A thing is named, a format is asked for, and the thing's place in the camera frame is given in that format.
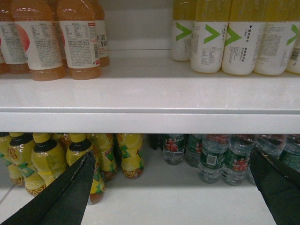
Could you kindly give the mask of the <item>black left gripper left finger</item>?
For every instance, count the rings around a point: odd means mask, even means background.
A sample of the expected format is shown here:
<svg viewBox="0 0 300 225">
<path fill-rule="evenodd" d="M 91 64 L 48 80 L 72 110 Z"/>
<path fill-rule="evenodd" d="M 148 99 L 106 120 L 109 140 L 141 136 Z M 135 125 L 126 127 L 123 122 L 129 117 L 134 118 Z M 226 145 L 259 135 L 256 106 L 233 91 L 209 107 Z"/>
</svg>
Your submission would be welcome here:
<svg viewBox="0 0 300 225">
<path fill-rule="evenodd" d="M 95 169 L 93 153 L 85 153 L 38 196 L 3 225 L 80 225 Z"/>
</svg>

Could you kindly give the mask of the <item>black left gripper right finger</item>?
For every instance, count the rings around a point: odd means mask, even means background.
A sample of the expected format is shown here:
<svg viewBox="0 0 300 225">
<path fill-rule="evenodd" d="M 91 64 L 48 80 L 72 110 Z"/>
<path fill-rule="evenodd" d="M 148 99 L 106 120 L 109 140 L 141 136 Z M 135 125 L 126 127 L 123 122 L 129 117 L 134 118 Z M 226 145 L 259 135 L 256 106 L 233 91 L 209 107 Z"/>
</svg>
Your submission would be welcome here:
<svg viewBox="0 0 300 225">
<path fill-rule="evenodd" d="M 254 147 L 250 170 L 277 225 L 300 223 L 300 173 Z"/>
</svg>

